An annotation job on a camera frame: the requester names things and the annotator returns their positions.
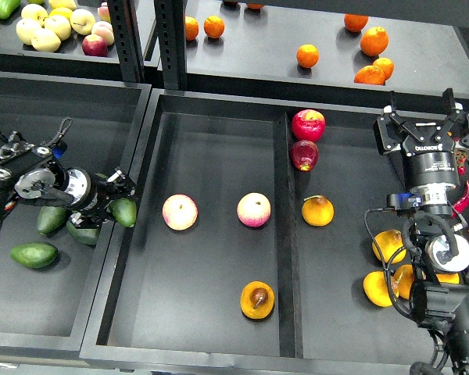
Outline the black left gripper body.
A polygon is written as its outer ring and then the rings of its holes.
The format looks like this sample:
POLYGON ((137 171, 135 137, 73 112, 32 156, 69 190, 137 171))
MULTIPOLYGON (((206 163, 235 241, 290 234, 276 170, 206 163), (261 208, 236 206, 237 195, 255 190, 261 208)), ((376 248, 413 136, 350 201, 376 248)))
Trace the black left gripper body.
POLYGON ((80 200, 77 202, 77 211, 91 211, 108 209, 109 198, 102 186, 102 180, 99 180, 95 173, 88 173, 83 171, 82 176, 86 182, 83 185, 84 193, 80 200))

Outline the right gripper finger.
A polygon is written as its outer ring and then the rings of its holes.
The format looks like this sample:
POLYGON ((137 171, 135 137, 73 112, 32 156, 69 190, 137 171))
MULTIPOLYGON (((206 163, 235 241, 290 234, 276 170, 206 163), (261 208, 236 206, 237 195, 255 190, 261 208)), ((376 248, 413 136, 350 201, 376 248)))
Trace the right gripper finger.
POLYGON ((446 118, 438 123, 433 140, 442 148, 469 148, 469 112, 456 101, 452 88, 442 93, 446 118))
POLYGON ((374 136, 381 155, 398 151, 407 138, 421 141, 421 132, 415 122, 401 117, 397 112, 396 92, 389 92, 390 104, 383 108, 373 124, 374 136))

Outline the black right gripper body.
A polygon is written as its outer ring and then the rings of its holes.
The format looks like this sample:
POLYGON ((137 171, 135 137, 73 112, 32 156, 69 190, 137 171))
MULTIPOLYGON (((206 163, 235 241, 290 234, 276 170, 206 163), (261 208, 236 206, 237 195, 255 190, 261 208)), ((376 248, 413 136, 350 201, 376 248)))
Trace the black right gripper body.
POLYGON ((402 143, 404 184, 414 191, 429 184, 453 190, 458 185, 455 141, 451 125, 436 122, 408 122, 402 143))

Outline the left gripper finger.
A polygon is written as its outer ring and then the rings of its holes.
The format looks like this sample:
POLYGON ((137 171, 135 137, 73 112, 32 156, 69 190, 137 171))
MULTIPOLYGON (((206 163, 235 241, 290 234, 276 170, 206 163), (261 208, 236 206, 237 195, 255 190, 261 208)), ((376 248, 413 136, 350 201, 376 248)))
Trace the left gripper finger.
POLYGON ((116 167, 107 177, 108 180, 102 180, 102 186, 109 200, 135 196, 136 184, 121 168, 116 167))
POLYGON ((97 229, 106 221, 113 220, 113 214, 106 209, 72 211, 68 220, 76 229, 97 229))

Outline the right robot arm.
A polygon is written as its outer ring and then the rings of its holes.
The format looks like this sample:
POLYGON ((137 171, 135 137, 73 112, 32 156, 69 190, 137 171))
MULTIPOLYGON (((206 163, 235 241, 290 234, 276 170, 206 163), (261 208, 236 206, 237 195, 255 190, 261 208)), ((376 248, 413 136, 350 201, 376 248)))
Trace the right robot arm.
POLYGON ((400 155, 404 190, 388 195, 385 208, 404 218, 402 250, 414 272, 406 304, 393 292, 388 297, 434 344, 432 360, 414 363, 412 374, 439 374, 445 364, 455 374, 469 374, 469 240, 462 235, 467 221, 448 198, 460 184, 457 156, 469 151, 469 112, 451 89, 442 99, 442 120, 404 118, 391 104, 373 125, 378 151, 400 155))

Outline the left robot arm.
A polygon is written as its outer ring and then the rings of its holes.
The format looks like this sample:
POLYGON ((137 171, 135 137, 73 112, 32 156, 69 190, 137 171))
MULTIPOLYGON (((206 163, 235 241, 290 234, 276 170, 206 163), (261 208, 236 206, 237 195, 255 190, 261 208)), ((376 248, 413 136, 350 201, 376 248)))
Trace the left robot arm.
POLYGON ((63 119, 54 137, 39 145, 17 131, 0 131, 0 231, 20 202, 65 209, 77 229, 98 229, 108 220, 135 225, 136 185, 121 169, 106 177, 60 163, 71 124, 63 119))

